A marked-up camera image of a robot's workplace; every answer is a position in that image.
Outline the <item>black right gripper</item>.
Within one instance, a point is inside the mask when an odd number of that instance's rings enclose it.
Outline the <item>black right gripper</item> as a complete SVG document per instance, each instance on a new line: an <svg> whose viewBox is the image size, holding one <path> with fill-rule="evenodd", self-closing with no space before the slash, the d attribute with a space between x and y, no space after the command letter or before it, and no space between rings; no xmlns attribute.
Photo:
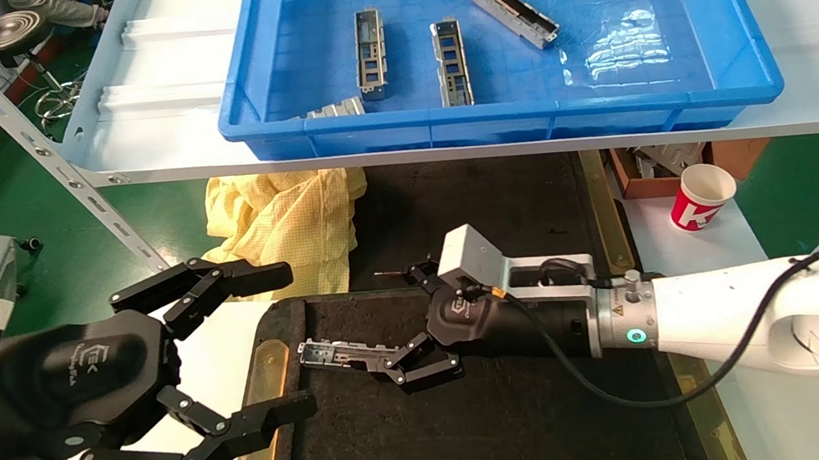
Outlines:
<svg viewBox="0 0 819 460"><path fill-rule="evenodd" d="M375 273L377 284L417 286L431 296L426 330L406 345L377 354L367 372L390 381L405 393L423 392L464 375L463 357L548 358L553 352L546 331L569 358L593 358L587 323L587 303L550 301L530 303L527 312L503 298L481 292L458 293L438 275L439 262L427 259L401 271Z"/></svg>

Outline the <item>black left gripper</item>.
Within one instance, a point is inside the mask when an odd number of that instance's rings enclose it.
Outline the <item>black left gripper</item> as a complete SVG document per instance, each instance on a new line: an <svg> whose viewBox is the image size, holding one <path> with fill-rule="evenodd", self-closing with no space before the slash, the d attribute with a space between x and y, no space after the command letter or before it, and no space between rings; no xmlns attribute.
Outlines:
<svg viewBox="0 0 819 460"><path fill-rule="evenodd" d="M292 281L285 262L186 260L113 294L115 316L2 341L0 390L28 424L29 451L37 460L92 448L80 460L235 460L269 448L277 429L317 412L314 396L292 393L225 418L171 387L180 384L181 365L172 339L186 340L229 298ZM163 325L149 316L168 304ZM143 438L165 412L195 431L199 445L186 454L118 449Z"/></svg>

